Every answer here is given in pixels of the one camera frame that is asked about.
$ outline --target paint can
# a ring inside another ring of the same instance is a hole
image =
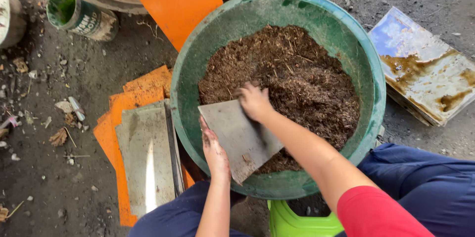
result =
[[[119,31],[119,20],[111,11],[84,0],[48,0],[49,22],[57,29],[99,41],[111,41]]]

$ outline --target dirt ground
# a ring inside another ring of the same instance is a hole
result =
[[[475,0],[332,1],[347,10],[352,6],[350,14],[361,24],[368,24],[367,29],[394,5],[432,33],[441,35],[441,39],[467,57],[475,55]],[[44,11],[37,1],[24,2],[24,6],[27,35],[17,48],[10,52],[1,51],[7,58],[0,61],[9,70],[9,73],[5,70],[0,73],[0,84],[9,87],[12,78],[8,75],[13,74],[20,92],[13,96],[7,93],[7,98],[0,99],[0,103],[6,102],[9,106],[8,100],[14,100],[15,113],[29,111],[38,119],[33,125],[22,119],[23,125],[15,128],[6,139],[9,147],[0,149],[0,190],[4,192],[0,193],[0,201],[12,210],[12,205],[19,204],[28,196],[34,199],[26,201],[8,222],[0,225],[0,234],[22,237],[126,236],[129,229],[119,224],[116,176],[95,140],[92,128],[96,125],[95,120],[108,110],[110,95],[121,92],[127,81],[163,64],[172,67],[177,52],[160,30],[159,38],[155,38],[150,28],[137,24],[144,19],[153,24],[149,16],[120,14],[121,28],[116,39],[100,43],[53,28],[40,18]],[[48,81],[34,80],[30,93],[21,100],[18,100],[18,95],[27,91],[29,78],[23,75],[19,81],[19,76],[12,70],[10,64],[17,55],[26,58],[31,70],[50,73]],[[60,55],[68,61],[65,78],[60,77]],[[86,111],[85,124],[91,129],[84,133],[71,130],[78,148],[74,148],[70,141],[65,146],[53,148],[47,140],[64,125],[64,115],[54,108],[54,103],[68,96],[74,96],[81,103]],[[53,121],[45,129],[41,123],[48,116]],[[383,140],[473,160],[474,119],[475,104],[471,104],[444,128],[429,128],[388,99]],[[21,160],[12,161],[10,151]],[[80,167],[77,164],[70,166],[63,158],[65,152],[91,157],[77,159]],[[92,185],[99,191],[92,191]],[[65,210],[66,219],[58,217],[59,210]],[[26,216],[25,211],[30,211],[31,215]],[[232,228],[256,237],[270,236],[264,200],[250,199],[246,204],[234,207],[231,216]]]

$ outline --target dirty hand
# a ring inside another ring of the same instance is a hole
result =
[[[239,90],[241,96],[239,101],[246,114],[253,120],[262,123],[262,118],[273,111],[274,108],[269,102],[269,89],[260,90],[251,83],[246,82],[244,88]]]
[[[230,182],[231,170],[226,151],[219,144],[216,134],[208,128],[203,116],[199,116],[203,152],[211,172],[211,180]]]

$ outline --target compost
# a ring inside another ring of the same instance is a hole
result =
[[[217,50],[198,83],[199,101],[237,99],[245,82],[269,88],[276,111],[324,138],[337,150],[353,135],[359,102],[351,77],[304,28],[267,25]],[[301,170],[282,149],[256,173]]]

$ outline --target red sleeve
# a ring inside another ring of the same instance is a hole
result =
[[[348,237],[433,237],[399,203],[375,187],[349,189],[338,200],[337,211]]]

